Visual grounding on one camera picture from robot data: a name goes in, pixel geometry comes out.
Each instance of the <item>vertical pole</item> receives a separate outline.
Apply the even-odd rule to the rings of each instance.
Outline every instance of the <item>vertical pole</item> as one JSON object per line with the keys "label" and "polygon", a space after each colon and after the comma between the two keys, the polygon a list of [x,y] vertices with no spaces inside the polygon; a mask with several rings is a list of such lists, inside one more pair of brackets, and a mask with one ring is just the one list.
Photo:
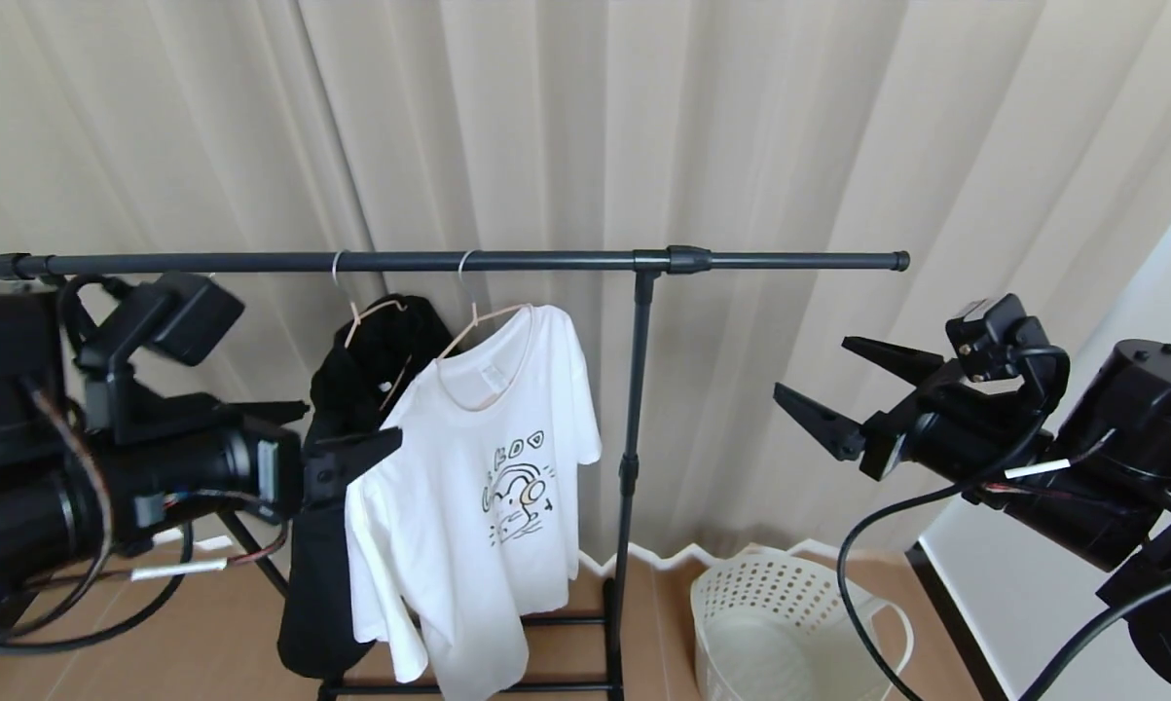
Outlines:
{"label": "vertical pole", "polygon": [[642,390],[646,382],[646,346],[650,342],[650,303],[655,296],[657,270],[638,270],[632,311],[632,367],[629,373],[629,426],[621,458],[621,541],[615,549],[615,584],[611,586],[611,616],[608,617],[608,652],[621,651],[621,613],[624,611],[624,580],[629,571],[629,534],[632,529],[632,496],[637,489],[637,434],[642,422]]}
{"label": "vertical pole", "polygon": [[[252,537],[252,532],[247,530],[247,527],[239,520],[239,516],[234,515],[234,511],[219,511],[217,517],[221,520],[226,530],[244,548],[244,554],[254,554],[261,549],[260,542],[256,542],[256,538]],[[269,580],[269,584],[274,585],[278,593],[281,593],[286,598],[287,591],[292,586],[287,584],[286,577],[282,576],[282,572],[279,572],[278,566],[271,563],[269,558],[260,558],[256,559],[256,568],[261,569],[261,573],[265,573],[265,578]]]}

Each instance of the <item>white wall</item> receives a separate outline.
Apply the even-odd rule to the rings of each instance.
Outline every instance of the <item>white wall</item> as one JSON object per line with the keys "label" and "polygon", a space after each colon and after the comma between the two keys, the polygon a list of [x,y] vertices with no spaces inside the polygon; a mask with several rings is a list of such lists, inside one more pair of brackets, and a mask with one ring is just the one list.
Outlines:
{"label": "white wall", "polygon": [[[1048,334],[1056,342],[1056,329]],[[1123,338],[1171,343],[1171,228],[1075,358],[1066,393],[1071,400],[1049,426],[1060,426]],[[1009,697],[1025,692],[1057,648],[1103,610],[1095,591],[1104,572],[986,507],[957,501],[923,534],[922,544]],[[1116,625],[1080,653],[1045,699],[1171,700],[1171,687]]]}

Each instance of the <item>black garment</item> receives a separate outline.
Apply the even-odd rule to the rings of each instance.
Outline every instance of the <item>black garment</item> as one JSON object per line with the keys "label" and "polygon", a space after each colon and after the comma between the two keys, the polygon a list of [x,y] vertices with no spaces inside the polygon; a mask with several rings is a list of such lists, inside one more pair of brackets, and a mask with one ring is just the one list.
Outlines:
{"label": "black garment", "polygon": [[304,509],[292,534],[290,591],[278,641],[282,666],[304,678],[341,678],[372,647],[352,635],[343,497],[350,480],[398,449],[398,431],[375,432],[412,378],[452,341],[427,298],[390,294],[372,305],[391,298],[406,310],[375,311],[349,348],[344,324],[313,376]]}

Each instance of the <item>basket handle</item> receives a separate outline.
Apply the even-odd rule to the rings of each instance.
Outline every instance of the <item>basket handle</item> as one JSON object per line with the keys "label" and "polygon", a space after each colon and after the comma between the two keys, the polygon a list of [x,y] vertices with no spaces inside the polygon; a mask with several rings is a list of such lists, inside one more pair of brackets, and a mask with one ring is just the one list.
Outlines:
{"label": "basket handle", "polygon": [[892,671],[900,674],[902,669],[905,669],[905,665],[909,664],[909,659],[915,655],[915,626],[909,620],[909,614],[905,613],[905,609],[897,606],[897,604],[879,598],[871,599],[863,609],[867,612],[867,621],[870,623],[870,630],[875,630],[875,616],[884,609],[892,609],[892,611],[897,612],[897,617],[900,617],[900,625],[905,628],[905,652],[902,653],[900,661],[892,666]]}

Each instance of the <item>t-shirt sleeve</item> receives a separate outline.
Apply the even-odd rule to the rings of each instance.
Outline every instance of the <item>t-shirt sleeve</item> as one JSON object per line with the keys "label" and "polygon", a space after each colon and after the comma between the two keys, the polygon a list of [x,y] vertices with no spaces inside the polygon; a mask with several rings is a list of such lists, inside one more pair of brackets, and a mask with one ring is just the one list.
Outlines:
{"label": "t-shirt sleeve", "polygon": [[567,324],[568,377],[571,378],[573,426],[576,442],[576,462],[589,466],[603,456],[603,439],[597,433],[597,417],[594,415],[594,396],[589,386],[589,371],[586,367],[586,353],[581,351],[580,338],[571,316],[563,315]]}
{"label": "t-shirt sleeve", "polygon": [[430,657],[395,584],[395,556],[390,530],[382,523],[381,495],[367,494],[363,480],[357,479],[348,487],[343,513],[355,641],[390,642],[395,679],[415,681]]}

